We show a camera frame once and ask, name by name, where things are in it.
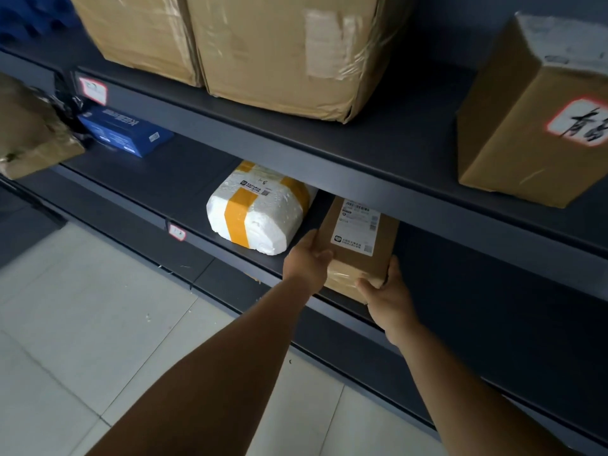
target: white top of box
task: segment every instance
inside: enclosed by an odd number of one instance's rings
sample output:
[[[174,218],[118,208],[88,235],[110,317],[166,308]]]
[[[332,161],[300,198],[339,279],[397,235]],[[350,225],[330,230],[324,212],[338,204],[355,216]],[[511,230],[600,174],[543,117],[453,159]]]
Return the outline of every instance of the white top of box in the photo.
[[[515,14],[532,53],[543,66],[608,75],[608,27],[560,17]]]

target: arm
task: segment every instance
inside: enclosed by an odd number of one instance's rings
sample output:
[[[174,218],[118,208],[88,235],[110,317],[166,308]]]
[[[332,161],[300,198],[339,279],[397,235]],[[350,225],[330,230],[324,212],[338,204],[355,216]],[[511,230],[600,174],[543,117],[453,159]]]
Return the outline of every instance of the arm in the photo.
[[[422,326],[393,256],[380,289],[357,286],[370,314],[399,347],[414,382],[451,456],[571,455],[542,426],[492,390]]]
[[[327,278],[332,255],[311,252],[314,236],[285,258],[281,283],[168,370],[89,456],[244,455],[300,311]]]

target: person's left arm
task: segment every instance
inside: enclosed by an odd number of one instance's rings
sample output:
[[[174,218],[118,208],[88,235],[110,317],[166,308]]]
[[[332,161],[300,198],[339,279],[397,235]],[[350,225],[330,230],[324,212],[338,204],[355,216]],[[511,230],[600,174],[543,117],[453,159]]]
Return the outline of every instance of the person's left arm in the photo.
[[[178,361],[88,455],[244,455],[299,314],[327,278],[332,255],[311,250],[314,236],[285,258],[282,282]]]

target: package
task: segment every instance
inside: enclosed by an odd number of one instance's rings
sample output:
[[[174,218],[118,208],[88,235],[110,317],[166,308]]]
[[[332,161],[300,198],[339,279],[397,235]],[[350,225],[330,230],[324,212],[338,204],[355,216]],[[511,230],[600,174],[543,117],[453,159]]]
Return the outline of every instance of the package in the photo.
[[[608,28],[516,14],[458,114],[460,183],[565,207],[608,173]]]
[[[351,120],[382,78],[412,0],[188,0],[207,88],[244,104]]]
[[[103,57],[201,86],[186,0],[72,0]]]
[[[18,179],[84,153],[49,103],[0,73],[0,173]]]
[[[211,195],[207,216],[213,231],[270,256],[287,249],[317,189],[243,161]]]
[[[397,219],[336,197],[313,245],[334,252],[325,286],[365,304],[354,282],[362,277],[376,288],[383,285],[398,228]]]
[[[169,130],[119,114],[109,107],[93,107],[78,118],[101,143],[126,150],[138,157],[152,152],[158,144],[173,137]]]

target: white floor tile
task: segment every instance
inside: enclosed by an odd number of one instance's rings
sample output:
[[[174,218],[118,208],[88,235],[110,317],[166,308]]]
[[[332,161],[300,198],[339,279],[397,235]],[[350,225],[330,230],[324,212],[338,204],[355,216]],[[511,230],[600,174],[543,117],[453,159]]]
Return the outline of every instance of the white floor tile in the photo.
[[[112,425],[118,422],[122,415],[165,371],[231,321],[230,315],[208,302],[198,299],[120,392],[103,414],[103,419]]]
[[[357,391],[344,388],[322,456],[446,456],[443,445]]]
[[[90,429],[89,433],[80,441],[78,446],[74,448],[70,456],[85,456],[109,430],[109,425],[101,419],[97,420],[93,428]]]
[[[0,331],[0,454],[66,456],[98,419]]]
[[[0,306],[0,325],[101,415],[195,299],[88,235]]]
[[[47,269],[62,262],[87,240],[87,232],[66,224],[35,244],[9,265],[0,268],[0,305],[36,280]]]
[[[247,456],[316,456],[344,387],[287,353]]]

